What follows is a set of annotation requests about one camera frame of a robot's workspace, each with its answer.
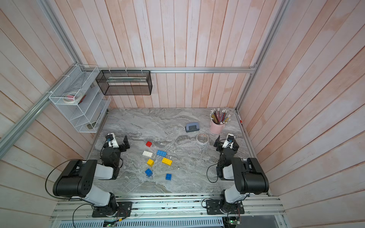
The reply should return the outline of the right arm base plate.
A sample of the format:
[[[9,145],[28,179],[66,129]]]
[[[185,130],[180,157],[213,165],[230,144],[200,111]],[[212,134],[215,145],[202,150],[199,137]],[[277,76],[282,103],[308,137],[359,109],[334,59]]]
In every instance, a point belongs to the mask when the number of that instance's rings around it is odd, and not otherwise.
[[[208,215],[223,215],[223,214],[241,215],[245,213],[242,201],[227,203],[224,200],[207,199],[204,202]]]

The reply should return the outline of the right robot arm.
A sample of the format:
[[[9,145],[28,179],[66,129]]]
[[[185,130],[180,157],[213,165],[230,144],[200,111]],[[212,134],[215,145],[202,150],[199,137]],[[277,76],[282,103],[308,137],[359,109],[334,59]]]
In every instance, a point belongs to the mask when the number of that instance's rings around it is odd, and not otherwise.
[[[217,138],[213,145],[220,157],[217,162],[217,178],[225,181],[234,181],[234,185],[223,190],[220,196],[220,210],[230,213],[237,209],[239,203],[250,194],[262,194],[269,191],[269,181],[256,158],[242,159],[236,157],[239,145],[234,135],[226,138]]]

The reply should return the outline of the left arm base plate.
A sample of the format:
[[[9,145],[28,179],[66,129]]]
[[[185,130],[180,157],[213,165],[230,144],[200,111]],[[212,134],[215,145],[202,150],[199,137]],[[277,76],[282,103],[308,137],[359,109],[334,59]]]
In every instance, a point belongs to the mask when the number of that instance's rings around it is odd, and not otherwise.
[[[94,206],[92,217],[130,217],[132,209],[131,201],[111,202],[103,207]]]

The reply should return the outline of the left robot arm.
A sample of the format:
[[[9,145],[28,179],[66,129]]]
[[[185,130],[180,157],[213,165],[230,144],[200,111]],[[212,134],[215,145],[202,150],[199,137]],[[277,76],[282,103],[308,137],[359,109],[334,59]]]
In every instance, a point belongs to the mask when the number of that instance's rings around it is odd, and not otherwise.
[[[101,164],[97,160],[71,160],[58,177],[53,186],[56,197],[68,199],[80,198],[93,206],[93,217],[127,216],[130,207],[117,203],[111,192],[106,192],[93,181],[115,180],[118,177],[121,162],[121,153],[130,148],[128,137],[125,136],[122,144],[118,144],[115,134],[106,135],[106,141],[100,152]]]

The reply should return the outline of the white long lego brick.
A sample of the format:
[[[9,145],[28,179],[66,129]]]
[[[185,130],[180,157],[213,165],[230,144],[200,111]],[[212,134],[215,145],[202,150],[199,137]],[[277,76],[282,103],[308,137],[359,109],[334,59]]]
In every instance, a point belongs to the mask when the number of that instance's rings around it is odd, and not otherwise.
[[[153,156],[153,153],[149,151],[143,151],[143,156],[151,158]]]

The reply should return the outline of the yellow long lego brick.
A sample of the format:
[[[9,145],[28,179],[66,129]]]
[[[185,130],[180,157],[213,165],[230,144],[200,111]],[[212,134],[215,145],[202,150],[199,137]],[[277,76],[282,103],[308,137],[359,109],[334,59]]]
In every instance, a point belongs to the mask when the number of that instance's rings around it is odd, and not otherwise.
[[[172,160],[167,159],[167,158],[165,158],[165,157],[162,159],[162,163],[163,163],[163,164],[166,164],[166,165],[168,165],[168,166],[171,166],[171,165],[172,165],[172,162],[173,162]]]

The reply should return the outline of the yellow square lego brick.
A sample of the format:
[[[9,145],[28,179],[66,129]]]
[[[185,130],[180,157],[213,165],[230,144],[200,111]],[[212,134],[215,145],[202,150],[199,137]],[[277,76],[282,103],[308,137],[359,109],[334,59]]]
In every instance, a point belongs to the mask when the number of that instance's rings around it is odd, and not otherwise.
[[[154,166],[154,164],[155,164],[155,162],[154,162],[154,160],[152,160],[152,159],[149,159],[149,160],[147,161],[147,165],[148,165],[148,166],[150,166],[150,167],[153,167],[153,166]]]

